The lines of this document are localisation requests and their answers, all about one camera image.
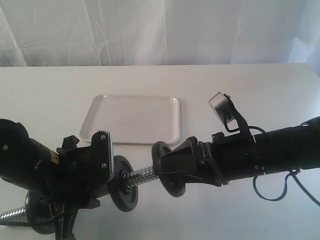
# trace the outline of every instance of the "white table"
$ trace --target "white table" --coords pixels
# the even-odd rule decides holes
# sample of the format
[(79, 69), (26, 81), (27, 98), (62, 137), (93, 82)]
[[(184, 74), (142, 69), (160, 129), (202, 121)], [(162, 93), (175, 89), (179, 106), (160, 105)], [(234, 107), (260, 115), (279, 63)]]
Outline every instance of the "white table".
[[(0, 68), (0, 117), (19, 121), (30, 137), (51, 149), (63, 137), (78, 135), (92, 99), (100, 94), (176, 96), (182, 102), (182, 137), (210, 141), (224, 131), (208, 100), (225, 92), (251, 125), (267, 131), (296, 126), (320, 115), (320, 81), (306, 64), (247, 64), (124, 67)], [(151, 165), (150, 145), (117, 145), (116, 154), (137, 168)], [(320, 171), (298, 177), (320, 199)], [(286, 173), (258, 179), (268, 197), (282, 192)], [(20, 207), (26, 191), (0, 181), (0, 211)], [(80, 210), (77, 240), (298, 240), (319, 239), (320, 209), (292, 179), (280, 202), (256, 196), (251, 179), (217, 188), (188, 184), (180, 198), (160, 181), (139, 187), (130, 213), (119, 211), (109, 196), (101, 207)], [(29, 228), (0, 227), (0, 239), (54, 239)]]

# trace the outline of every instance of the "white tray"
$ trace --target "white tray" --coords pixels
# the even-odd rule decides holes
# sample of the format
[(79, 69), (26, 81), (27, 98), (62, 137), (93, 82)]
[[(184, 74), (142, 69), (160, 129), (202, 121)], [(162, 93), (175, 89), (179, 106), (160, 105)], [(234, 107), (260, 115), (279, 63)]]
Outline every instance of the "white tray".
[(181, 136), (181, 105), (173, 96), (99, 95), (80, 130), (90, 142), (92, 135), (104, 130), (119, 144), (176, 143)]

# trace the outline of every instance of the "threaded rod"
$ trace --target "threaded rod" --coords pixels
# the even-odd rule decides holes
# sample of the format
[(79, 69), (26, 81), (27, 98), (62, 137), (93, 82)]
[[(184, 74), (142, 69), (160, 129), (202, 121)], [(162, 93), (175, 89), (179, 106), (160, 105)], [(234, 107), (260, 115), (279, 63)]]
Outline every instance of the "threaded rod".
[(26, 207), (22, 206), (0, 215), (0, 222), (27, 222)]
[(133, 188), (134, 186), (138, 186), (140, 184), (151, 182), (157, 179), (158, 176), (155, 175), (153, 166), (141, 168), (139, 170), (132, 171), (123, 175), (125, 186), (128, 188)]

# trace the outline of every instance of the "white curtain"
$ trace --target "white curtain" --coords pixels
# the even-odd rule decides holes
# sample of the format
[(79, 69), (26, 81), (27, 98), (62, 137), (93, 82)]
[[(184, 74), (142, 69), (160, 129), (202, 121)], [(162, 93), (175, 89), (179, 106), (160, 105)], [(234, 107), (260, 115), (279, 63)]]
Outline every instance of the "white curtain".
[(308, 63), (320, 0), (0, 0), (0, 66)]

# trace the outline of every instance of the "yellow label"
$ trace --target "yellow label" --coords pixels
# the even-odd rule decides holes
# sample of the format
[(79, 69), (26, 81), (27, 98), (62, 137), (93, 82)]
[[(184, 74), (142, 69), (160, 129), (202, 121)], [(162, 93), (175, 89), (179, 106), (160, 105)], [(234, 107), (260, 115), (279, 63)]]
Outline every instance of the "yellow label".
[(54, 151), (51, 152), (51, 162), (54, 162), (55, 164), (59, 164), (59, 157), (58, 154), (56, 154)]

